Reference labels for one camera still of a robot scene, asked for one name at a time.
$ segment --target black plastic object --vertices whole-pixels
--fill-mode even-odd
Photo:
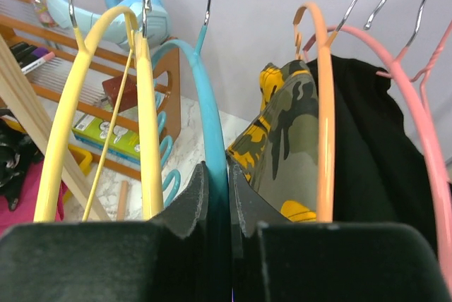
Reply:
[[[412,227],[281,223],[262,201],[232,162],[234,302],[451,300],[432,249]]]
[[[149,222],[14,227],[0,241],[0,301],[214,301],[204,260],[207,199],[202,163]]]

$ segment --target yellow basket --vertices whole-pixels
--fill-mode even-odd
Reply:
[[[15,129],[17,131],[20,131],[21,133],[26,133],[25,130],[22,128],[22,126],[15,121],[8,120],[5,118],[2,118],[8,126],[10,126],[12,129]],[[75,145],[69,144],[68,146],[69,151],[71,152],[74,159],[76,159],[78,166],[80,167],[80,170],[87,176],[91,171],[91,163],[93,162],[93,155],[88,152],[87,150],[84,150],[82,148],[76,147]],[[66,191],[66,193],[63,196],[63,203],[66,203],[67,200],[72,196],[72,193],[70,191]]]

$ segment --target marble surface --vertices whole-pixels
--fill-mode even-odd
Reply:
[[[53,102],[42,99],[42,103],[51,117],[54,117],[56,111],[56,105]],[[74,121],[77,121],[81,117],[81,113],[77,113]],[[201,115],[199,112],[198,102],[185,97],[182,98],[181,104],[181,116],[182,116],[182,129],[179,137],[174,143],[172,154],[162,170],[162,178],[166,178],[166,175],[173,169],[177,168],[181,173],[181,185],[178,195],[185,189],[188,180],[190,179],[191,172],[195,165],[204,160],[204,143],[203,143],[203,131],[201,127]],[[239,119],[235,116],[220,112],[220,119],[223,129],[223,138],[225,141],[225,147],[227,147],[249,124],[248,121]],[[91,150],[87,145],[76,141],[71,137],[71,143],[84,147],[87,150]],[[109,159],[116,162],[120,162],[127,166],[139,169],[138,166],[127,162],[124,159],[109,155]],[[93,165],[93,169],[88,176],[88,182],[91,184],[94,179],[97,165]],[[99,185],[97,187],[97,196],[100,202],[105,207],[108,215],[113,220],[116,219],[117,205],[119,199],[119,190],[121,182],[127,180],[129,182],[129,197],[127,202],[126,219],[141,219],[141,182],[135,179],[131,179],[123,174],[112,171],[108,168],[102,170]],[[164,192],[164,199],[172,188],[172,184]],[[64,207],[65,221],[74,222],[80,221],[83,215],[83,208],[78,204],[77,200],[72,197]]]

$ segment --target camouflage fabric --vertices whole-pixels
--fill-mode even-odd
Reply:
[[[228,147],[251,187],[294,222],[316,219],[319,99],[300,60],[260,75],[261,113]]]

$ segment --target white wall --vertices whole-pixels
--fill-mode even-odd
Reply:
[[[210,74],[220,109],[251,120],[258,112],[258,75],[270,61],[283,65],[294,58],[292,20],[305,1],[315,1],[326,22],[335,25],[351,0],[213,0],[203,60]],[[361,27],[380,0],[359,0],[348,25]],[[370,33],[390,52],[397,54],[410,37],[421,0],[388,0],[376,17]],[[174,24],[173,35],[194,44],[203,22],[206,0],[164,0]],[[414,75],[427,63],[431,52],[452,19],[452,0],[428,0],[420,33],[403,66]],[[309,17],[301,26],[308,38],[313,27]],[[427,89],[441,146],[446,159],[452,157],[452,39],[439,59]],[[333,53],[380,65],[369,48],[347,34],[339,35]],[[418,143],[403,98],[396,87],[391,94],[405,112],[408,135]],[[196,98],[186,62],[182,73],[183,95]]]

